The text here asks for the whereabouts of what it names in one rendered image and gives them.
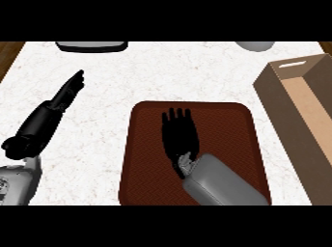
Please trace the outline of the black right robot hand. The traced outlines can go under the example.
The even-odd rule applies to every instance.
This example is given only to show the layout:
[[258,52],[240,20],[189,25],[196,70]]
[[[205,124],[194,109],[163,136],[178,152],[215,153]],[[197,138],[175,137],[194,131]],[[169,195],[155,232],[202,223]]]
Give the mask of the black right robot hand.
[[169,109],[162,113],[162,144],[175,173],[184,179],[180,158],[189,154],[189,159],[194,160],[199,154],[199,138],[189,109]]

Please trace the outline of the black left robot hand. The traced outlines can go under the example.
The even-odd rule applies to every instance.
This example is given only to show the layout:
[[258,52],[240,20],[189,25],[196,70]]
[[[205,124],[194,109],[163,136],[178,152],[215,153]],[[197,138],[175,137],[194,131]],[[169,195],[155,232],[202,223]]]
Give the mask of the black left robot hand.
[[62,115],[78,92],[84,88],[84,70],[79,70],[63,83],[51,100],[45,100],[25,119],[20,129],[1,149],[13,160],[35,157],[45,149],[62,121]]

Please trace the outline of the dark red serving tray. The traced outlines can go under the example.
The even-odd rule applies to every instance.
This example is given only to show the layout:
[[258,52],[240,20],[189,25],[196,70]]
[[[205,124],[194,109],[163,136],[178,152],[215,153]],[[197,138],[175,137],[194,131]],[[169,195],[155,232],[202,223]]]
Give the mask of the dark red serving tray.
[[199,151],[212,153],[270,195],[252,114],[234,102],[143,101],[131,112],[118,199],[124,206],[193,206],[162,145],[162,114],[187,109],[196,125]]

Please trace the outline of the brown cardboard box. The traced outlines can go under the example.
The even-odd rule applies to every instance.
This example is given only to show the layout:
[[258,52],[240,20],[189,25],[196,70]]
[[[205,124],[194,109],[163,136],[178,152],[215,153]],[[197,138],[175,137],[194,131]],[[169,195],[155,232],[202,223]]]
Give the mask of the brown cardboard box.
[[332,56],[270,62],[253,88],[311,203],[332,206]]

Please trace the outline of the black and grey appliance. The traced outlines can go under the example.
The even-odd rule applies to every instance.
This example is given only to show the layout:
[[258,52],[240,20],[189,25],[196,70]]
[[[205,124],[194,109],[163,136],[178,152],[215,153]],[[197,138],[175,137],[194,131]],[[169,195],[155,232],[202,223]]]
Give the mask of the black and grey appliance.
[[57,41],[60,51],[78,53],[119,52],[127,49],[125,41]]

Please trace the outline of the pale grey round object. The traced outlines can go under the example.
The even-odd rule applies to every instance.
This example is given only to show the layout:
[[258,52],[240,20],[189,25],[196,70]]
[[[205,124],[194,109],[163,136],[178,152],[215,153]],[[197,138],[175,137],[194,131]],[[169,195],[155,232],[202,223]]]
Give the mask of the pale grey round object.
[[243,49],[253,52],[262,52],[271,49],[273,41],[239,41],[236,43]]

